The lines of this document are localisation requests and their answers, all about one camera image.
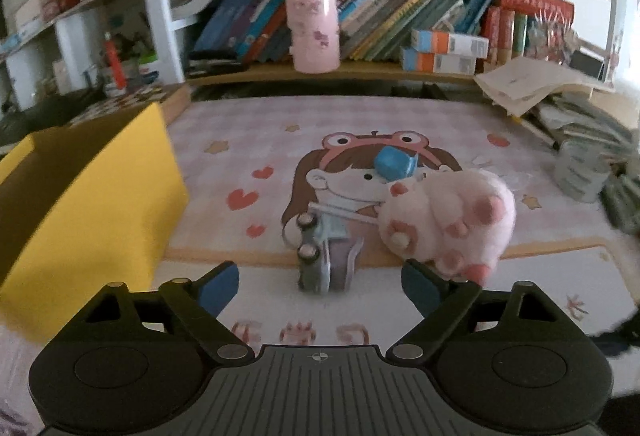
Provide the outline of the pink plush paw toy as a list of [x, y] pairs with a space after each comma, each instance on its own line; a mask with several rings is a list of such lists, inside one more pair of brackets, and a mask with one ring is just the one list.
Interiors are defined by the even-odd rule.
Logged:
[[390, 252], [424, 263], [445, 280], [484, 286], [510, 244], [512, 191], [486, 170], [431, 172], [387, 186], [378, 233]]

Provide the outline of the grey toy car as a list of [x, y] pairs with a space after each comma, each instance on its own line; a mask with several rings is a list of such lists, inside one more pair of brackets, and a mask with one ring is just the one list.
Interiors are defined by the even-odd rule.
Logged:
[[299, 289], [317, 295], [347, 292], [356, 272], [363, 238], [353, 237], [340, 218], [327, 214], [300, 214], [296, 225], [302, 234], [296, 251]]

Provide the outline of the pink cartoon desk mat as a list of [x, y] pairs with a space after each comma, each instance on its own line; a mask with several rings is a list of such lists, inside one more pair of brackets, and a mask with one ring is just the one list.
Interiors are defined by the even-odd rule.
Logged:
[[298, 214], [315, 205], [363, 238], [361, 266], [393, 266], [376, 206], [373, 161], [385, 146], [419, 172], [486, 170], [514, 194], [516, 226], [498, 276], [531, 276], [586, 328], [601, 331], [639, 299], [639, 259], [598, 204], [555, 185], [555, 157], [481, 104], [376, 97], [282, 97], [190, 104], [166, 125], [189, 193], [162, 258], [293, 266]]

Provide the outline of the blue pencil sharpener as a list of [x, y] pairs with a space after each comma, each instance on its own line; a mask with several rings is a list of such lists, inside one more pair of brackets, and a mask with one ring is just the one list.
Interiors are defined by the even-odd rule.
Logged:
[[418, 167], [419, 156], [398, 148], [385, 146], [374, 158], [375, 171], [388, 182], [412, 177]]

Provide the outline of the yellow cardboard box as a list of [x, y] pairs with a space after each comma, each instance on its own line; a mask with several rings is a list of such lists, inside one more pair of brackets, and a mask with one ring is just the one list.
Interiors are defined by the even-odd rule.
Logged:
[[149, 289], [189, 193], [159, 104], [26, 136], [1, 161], [1, 322], [45, 343], [102, 286]]

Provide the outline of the wooden chessboard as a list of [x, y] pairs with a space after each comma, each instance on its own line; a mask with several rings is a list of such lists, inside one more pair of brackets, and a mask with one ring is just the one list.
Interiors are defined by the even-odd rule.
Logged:
[[69, 126], [75, 126], [83, 122], [103, 118], [114, 113], [138, 110], [150, 104], [159, 104], [166, 125], [175, 122], [191, 104], [192, 88], [189, 84], [177, 84], [170, 86], [145, 86], [133, 94], [115, 98], [107, 98], [96, 104], [92, 104], [81, 114], [78, 114], [68, 122]]

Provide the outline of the pile of papers and books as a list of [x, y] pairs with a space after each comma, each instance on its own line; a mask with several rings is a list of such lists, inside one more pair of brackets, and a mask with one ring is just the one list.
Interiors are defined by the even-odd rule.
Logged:
[[639, 233], [639, 103], [595, 78], [518, 57], [477, 74], [493, 104], [559, 152], [566, 140], [597, 146], [611, 167], [598, 200], [612, 226]]

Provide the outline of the white green-lidded jar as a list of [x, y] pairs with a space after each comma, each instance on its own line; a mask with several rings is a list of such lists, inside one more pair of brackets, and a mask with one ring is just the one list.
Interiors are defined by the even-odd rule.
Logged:
[[155, 52], [138, 59], [138, 72], [142, 82], [147, 85], [160, 79], [160, 62]]

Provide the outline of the orange white box lower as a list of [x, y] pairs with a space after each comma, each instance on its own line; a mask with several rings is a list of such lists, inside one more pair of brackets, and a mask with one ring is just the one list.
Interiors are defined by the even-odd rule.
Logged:
[[405, 71], [421, 73], [473, 75], [476, 59], [473, 57], [429, 54], [412, 48], [401, 49], [401, 65]]

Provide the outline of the orange white box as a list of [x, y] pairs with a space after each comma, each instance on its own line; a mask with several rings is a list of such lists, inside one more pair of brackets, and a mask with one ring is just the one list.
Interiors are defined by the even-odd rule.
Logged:
[[401, 65], [405, 71], [421, 73], [473, 75], [476, 59], [473, 57], [429, 54], [412, 48], [401, 49]]
[[424, 54], [442, 54], [486, 59], [489, 40], [485, 37], [444, 31], [413, 30], [411, 47]]

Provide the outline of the orange white box upper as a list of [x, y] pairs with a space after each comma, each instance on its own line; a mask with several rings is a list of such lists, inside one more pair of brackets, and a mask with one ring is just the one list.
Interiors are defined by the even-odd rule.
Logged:
[[444, 31], [413, 30], [411, 47], [424, 54], [442, 54], [486, 59], [489, 40], [485, 37]]

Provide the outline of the red marker bottle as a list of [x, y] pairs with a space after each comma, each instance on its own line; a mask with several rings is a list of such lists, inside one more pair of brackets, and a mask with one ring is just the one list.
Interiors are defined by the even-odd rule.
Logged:
[[104, 34], [104, 40], [105, 55], [112, 70], [114, 83], [120, 92], [124, 92], [127, 87], [127, 79], [124, 70], [122, 70], [122, 62], [119, 59], [114, 40], [110, 33]]

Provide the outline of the row of leaning books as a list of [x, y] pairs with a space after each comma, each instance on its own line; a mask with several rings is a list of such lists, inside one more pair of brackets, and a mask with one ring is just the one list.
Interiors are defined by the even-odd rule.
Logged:
[[[395, 61], [415, 30], [476, 35], [494, 0], [336, 0], [344, 60]], [[221, 0], [189, 54], [193, 63], [283, 62], [293, 32], [286, 0]]]

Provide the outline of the red thick dictionary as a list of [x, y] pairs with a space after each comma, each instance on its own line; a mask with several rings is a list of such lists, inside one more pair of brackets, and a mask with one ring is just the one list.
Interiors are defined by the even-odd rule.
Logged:
[[575, 7], [566, 0], [495, 0], [495, 4], [528, 16], [540, 14], [549, 18], [556, 17], [567, 23], [574, 21]]

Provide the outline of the pink cylindrical pen holder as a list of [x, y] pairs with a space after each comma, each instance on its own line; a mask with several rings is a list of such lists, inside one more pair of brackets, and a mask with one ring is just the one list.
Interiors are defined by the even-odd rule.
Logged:
[[337, 0], [285, 0], [294, 69], [323, 74], [341, 64]]

